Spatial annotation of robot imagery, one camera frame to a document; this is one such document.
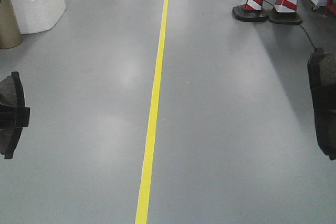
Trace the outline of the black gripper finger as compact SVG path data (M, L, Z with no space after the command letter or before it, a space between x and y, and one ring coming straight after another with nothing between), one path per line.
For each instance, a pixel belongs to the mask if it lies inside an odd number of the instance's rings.
M1 104L1 128L28 127L30 108Z

